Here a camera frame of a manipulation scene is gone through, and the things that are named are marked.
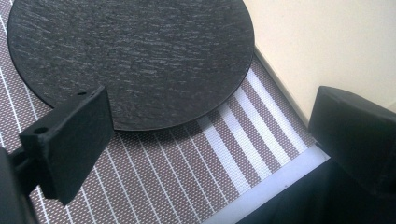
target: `black round plate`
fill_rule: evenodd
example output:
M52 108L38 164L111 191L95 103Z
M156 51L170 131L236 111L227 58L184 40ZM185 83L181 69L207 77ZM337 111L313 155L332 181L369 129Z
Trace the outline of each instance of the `black round plate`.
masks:
M254 34L242 0L16 0L8 45L48 105L105 85L115 130L148 131L226 101L249 69Z

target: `white stripe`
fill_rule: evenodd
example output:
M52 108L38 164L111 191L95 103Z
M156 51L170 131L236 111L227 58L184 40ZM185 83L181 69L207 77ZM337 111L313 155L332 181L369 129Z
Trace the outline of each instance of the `white stripe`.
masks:
M173 212L175 213L175 215L176 215L176 217L177 217L178 222L181 223L180 217L178 216L177 211L176 211L175 207L174 207L173 204L172 204L172 200L169 198L169 195L168 195L168 193L166 192L165 187L163 186L163 182L161 181L160 177L159 177L158 174L157 174L157 171L155 170L154 164L151 162L151 159L149 158L149 154L147 153L145 146L143 146L143 143L142 143L142 141L140 140L140 137L137 136L137 138L139 139L140 146L143 148L143 151L145 152L145 155L146 155L146 157L148 158L148 163L150 164L152 171L154 171L154 174L155 174L155 176L157 177L158 182L160 183L161 189L163 189L163 193L165 194L166 199L167 199L168 202L170 203L170 205L171 205L171 207L172 207L172 210L173 210Z
M256 148L251 143L250 139L248 138L244 129L241 127L241 124L238 122L233 112L231 112L230 107L228 107L227 104L224 104L219 108L219 112L223 117L224 122L233 134L236 142L247 156L248 161L253 166L260 179L264 180L264 178L271 174L271 171L262 160L262 157L257 152Z
M134 206L132 205L132 202L131 202L131 200L129 198L128 192L126 191L126 189L125 189L125 187L124 187L124 185L122 183L122 180L121 180L120 175L119 175L119 171L117 170L117 167L116 167L116 164L114 163L113 159L111 158L110 152L108 151L107 147L106 147L106 153L107 153L108 158L110 159L110 163L113 166L114 171L116 172L117 179L120 181L121 188L122 188L122 190L123 190L123 192L125 194L126 199L128 200L129 206L132 209L132 213L134 213L134 217L136 218L137 222L140 223L139 218L137 217L136 211L134 210Z
M250 185L236 162L233 160L233 156L231 156L230 151L228 151L227 147L224 145L221 137L207 116L198 119L198 124L201 126L201 129L203 130L210 146L212 146L213 151L218 156L224 170L227 172L231 181L238 190L239 195L242 195L250 189Z
M284 166L286 163L288 163L290 161L289 156L286 154L285 150L283 150L282 146L276 141L268 126L262 120L259 112L257 112L256 108L254 108L253 104L249 101L244 91L239 88L235 92L234 96L280 165Z
M114 213L113 206L111 206L110 200L109 200L108 197L107 197L107 193L106 193L106 190L105 190L105 186L103 186L102 180L101 180L101 178L100 178L100 176L99 176L99 172L97 171L97 169L96 169L95 166L93 166L93 170L95 171L96 176L98 177L98 180L99 180L99 185L100 185L100 187L102 188L103 193L105 194L105 198L106 198L106 201L107 201L108 206L109 206L109 208L110 208L111 214L113 215L114 220L116 221L116 223L119 223L119 222L117 221L116 214Z
M279 125L280 129L289 138L294 147L300 153L306 150L307 145L301 139L300 135L295 132L289 120L280 110L279 106L271 97L270 93L262 86L261 82L251 69L249 69L247 73L247 80L253 87L254 91L257 92L262 102L265 104L273 118L276 120L276 123Z
M32 98L30 97L30 92L27 90L27 87L25 84L23 84L23 87L25 88L27 98L29 99L30 107L32 107L33 114L35 116L35 120L38 120L37 113L35 112L35 106L33 105Z
M148 198L148 203L149 203L149 205L151 206L151 209L152 209L152 211L154 212L154 215L155 215L155 217L156 217L158 223L161 223L160 218L158 217L158 214L157 214L157 212L156 212L155 209L154 209L154 205L152 204L151 199L149 198L149 195L148 195L148 193L146 192L146 189L145 189L145 186L143 185L142 179L140 178L140 175L139 175L139 173L137 172L136 167L134 167L134 163L132 162L131 155L129 154L128 150L126 149L126 146L125 146L125 144L123 143L122 138L121 138L121 136L120 136L119 133L118 133L118 137L119 137L119 139L121 140L122 146L123 146L123 148L124 148L124 150L125 150L125 152L126 152L126 155L127 155L127 157L128 157L129 163L131 163L132 168L134 169L134 173L135 173L136 176L137 176L137 179L138 179L138 181L139 181L139 184L140 184L140 186L142 187L142 190L145 192L146 197Z
M1 67L0 67L0 76L3 79L3 84L4 84L4 87L6 88L6 93L7 93L7 96L8 96L8 100L9 100L9 103L11 104L11 108L12 108L12 112L14 113L15 121L17 122L18 132L20 133L21 132L21 125L20 125L20 122L18 121L17 111L15 111L15 107L14 107L14 104L12 102L11 95L9 94L8 85L6 83L6 79L4 78L3 71L1 69Z
M3 133L2 132L0 132L0 143L1 143L1 147L6 147L6 145L4 144L4 141L3 141Z
M47 224L50 224L49 215L47 214L46 206L44 205L44 200L43 200L43 196L41 195L41 191L39 188L35 188L35 191L37 191L38 199L41 202L41 208L43 209L44 218L46 219Z
M187 163L187 166L189 167L190 172L192 173L192 176L194 177L195 182L197 183L197 185L198 185L199 189L201 190L201 192L204 194L204 197L205 197L207 203L209 204L210 208L212 209L212 212L215 213L215 209L213 208L213 206L210 203L209 199L206 197L205 191L202 188L201 183L198 181L198 178L196 177L194 171L192 170L192 168L190 166L190 163L187 161L187 158L184 156L184 153L181 151L181 147L178 144L178 142L176 141L176 138L173 136L173 134L171 132L169 132L169 133L172 135L172 137L173 137L173 139L174 139L174 141L176 143L178 151L180 152L181 156L183 157L183 160Z
M88 202L88 198L87 198L87 195L85 194L85 190L84 190L83 187L81 187L81 192L82 192L82 196L84 197L85 203L87 204L88 211L90 211L92 221L93 221L94 224L96 224L95 217L93 216L93 212L91 210L90 203Z
M207 219L204 224L237 223L329 157L315 145Z
M195 145L195 142L193 141L191 134L189 133L189 131L187 130L186 126L184 126L184 131L186 131L186 133L189 135L190 141L192 143L192 145L194 146L195 150L197 150L197 153L199 155L199 157L201 158L201 161L204 163L204 166L206 168L206 170L209 172L210 176L212 177L213 181L216 184L216 187L218 188L218 190L220 191L221 196L223 197L224 201L229 204L227 197L225 197L224 192L221 190L220 185L218 183L218 181L216 180L216 178L213 176L212 171L210 171L209 166L207 166L206 161L204 160L204 157L202 156L201 152L198 149L198 146Z
M70 214L70 211L69 211L69 206L65 206L64 208L66 209L66 213L67 213L67 216L69 217L70 223L74 224L72 215Z
M192 212L195 214L195 217L196 217L196 218L198 219L198 221L201 223L202 221L201 221L201 219L198 217L198 214L197 214L197 212L196 212L194 206L192 205L192 202L190 201L189 195L187 194L186 190L184 190L183 185L181 184L180 180L178 179L178 176L177 176L177 174L176 174L176 172L175 172L175 170L174 170L174 168L173 168L171 162L169 161L168 157L166 156L166 153L165 153L165 151L163 150L163 146L161 145L160 141L158 140L157 134L154 134L154 136L155 136L155 139L156 139L157 142L158 142L158 145L159 145L160 148L161 148L161 151L163 152L163 155L165 156L166 161L168 162L168 165L171 167L172 173L174 174L174 176L175 176L175 178L176 178L176 180L177 180L177 183L180 185L181 191L183 191L184 196L187 198L187 202L189 202L189 205L190 205L190 207L192 208Z
M1 22L2 26L3 26L4 33L7 35L7 28L6 28L6 26L4 25L3 18L1 17L1 15L0 15L0 22Z

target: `brown and white striped mat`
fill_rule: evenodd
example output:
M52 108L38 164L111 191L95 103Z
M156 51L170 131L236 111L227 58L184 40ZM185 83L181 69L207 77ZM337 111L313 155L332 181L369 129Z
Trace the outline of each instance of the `brown and white striped mat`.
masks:
M7 50L12 0L0 0L0 146L50 111ZM257 59L241 88L209 115L158 133L116 133L76 199L31 194L41 223L201 223L313 144Z

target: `striped placemat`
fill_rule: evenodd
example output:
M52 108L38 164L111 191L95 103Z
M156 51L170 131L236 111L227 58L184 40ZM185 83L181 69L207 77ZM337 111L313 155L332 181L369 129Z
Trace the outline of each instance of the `striped placemat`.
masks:
M50 111L7 50L10 0L0 0L0 146ZM76 199L31 198L41 223L201 223L296 158L313 139L254 58L241 88L209 115L156 133L116 133Z

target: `brown stripe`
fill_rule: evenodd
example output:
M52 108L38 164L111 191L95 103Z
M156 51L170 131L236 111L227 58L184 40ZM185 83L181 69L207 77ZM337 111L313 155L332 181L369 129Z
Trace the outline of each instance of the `brown stripe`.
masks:
M121 144L117 150L122 153L120 153L119 157L115 158L115 163L120 167L119 174L122 179L122 183L124 184L130 200L134 205L134 210L137 213L139 221L142 223L156 223L157 219L155 214L139 183L137 175L129 162L128 154L126 153L127 151L129 156L132 158L135 157L135 154L143 153L143 150L141 149L140 144L136 142L136 138L133 134L120 133L119 138L117 139L117 142Z
M0 43L2 44L0 44L0 52L3 52L1 56L7 56L5 55L5 52L8 52L8 48L6 44L3 44L6 41L6 36L4 32L1 33ZM21 129L24 130L25 128L29 127L33 121L35 121L35 117L32 113L32 107L30 107L26 91L23 87L23 82L15 73L11 60L2 61L1 66L4 79L8 85L9 94L13 100L14 109L18 114Z
M289 138L283 133L282 129L280 129L273 115L270 113L267 106L262 102L257 92L254 91L253 87L246 79L242 83L241 87L247 95L247 98L259 112L260 116L268 126L276 141L282 146L291 159L296 158L299 155L299 152L291 143Z
M198 218L203 221L203 218L207 217L212 212L205 199L204 193L200 190L198 183L193 177L193 173L190 171L188 164L185 162L181 154L183 153L183 155L186 157L185 153L183 150L180 152L174 138L169 132L160 132L157 133L157 136L163 145L163 149L165 150L168 160L171 162L172 167L177 174L178 180L190 199L192 207L191 205L188 207L194 209L198 215ZM191 216L191 221L184 223L193 223L198 221L194 213L190 214L189 216Z
M183 127L179 127L172 130L172 134L176 138L175 140L180 146L183 155L189 162L191 169L204 189L205 195L210 201L213 209L215 212L219 211L221 208L227 205L226 200L222 196L220 189L215 183L215 180L205 167L204 162L199 156L198 151L194 147L189 135L186 133L186 130Z
M213 151L210 144L207 142L207 139L202 133L198 123L196 121L190 122L189 124L185 125L185 128L193 143L197 146L197 149L203 156L208 168L210 169L210 172L219 184L221 191L226 196L228 203L231 203L233 200L239 197L239 193L233 185L230 177L225 172L219 161L219 158Z
M103 160L105 153L101 155L98 162ZM103 223L113 223L114 217L108 207L105 194L100 187L99 180L94 170L90 172L87 179L83 184L85 194L87 196L88 202L90 203L90 208L93 212L96 221L101 221Z
M46 200L46 211L50 223L68 223L66 209L55 200Z
M35 214L37 216L38 222L39 223L47 223L47 220L45 218L45 214L43 211L42 203L40 202L40 199L39 199L39 196L37 193L37 189L33 190L30 193L29 197L32 200L33 207L35 208Z
M90 211L88 210L88 205L85 202L81 190L76 195L76 198L67 206L74 223L93 223Z
M163 183L163 187L171 201L171 205L174 206L182 223L191 223L191 218L194 218L192 209L187 202L187 198L182 193L182 188L177 183L177 179L173 174L169 163L163 155L163 151L160 148L160 142L157 141L153 134L148 133L145 134L145 136L146 139L144 141L144 146L159 178Z
M134 140L137 144L140 142L145 143L148 141L148 135L146 133L141 133L136 135ZM143 181L148 196L150 197L161 222L176 223L177 218L172 211L172 208L165 196L165 192L163 192L160 182L155 176L155 173L149 164L149 159L143 150L151 150L151 148L140 147L132 156L137 172Z
M297 132L297 134L300 135L300 137L303 139L303 141L308 147L312 146L314 144L314 139L308 133L308 130L306 129L305 125L300 120L296 112L292 109L292 106L290 105L289 101L286 99L282 91L272 80L271 76L268 74L265 68L262 67L260 61L257 59L256 56L253 57L251 69L256 74L257 78L265 87L265 89L268 90L272 98L279 106L282 113L286 116L291 126Z
M262 140L257 130L254 128L251 120L248 118L241 105L238 104L235 97L230 97L227 104L231 108L231 111L235 115L236 119L238 119L238 122L241 124L251 143L256 148L257 152L260 154L271 172L274 173L275 171L280 169L281 166L279 162L276 160L274 154Z
M100 174L101 181L106 190L106 195L110 200L117 221L119 223L127 223L135 221L135 216L128 203L125 192L121 187L121 182L117 178L117 172L120 170L120 167L116 165L116 169L114 169L111 164L111 160L113 160L113 162L114 160L119 160L120 156L124 154L120 151L120 144L117 144L117 141L114 139L115 138L110 141L107 150L103 152L103 157L101 157L102 160L96 163L96 169Z
M260 177L249 162L248 157L245 155L242 148L236 142L233 134L231 133L227 124L224 122L219 111L215 110L208 114L208 116L249 185L251 187L256 186L261 181Z

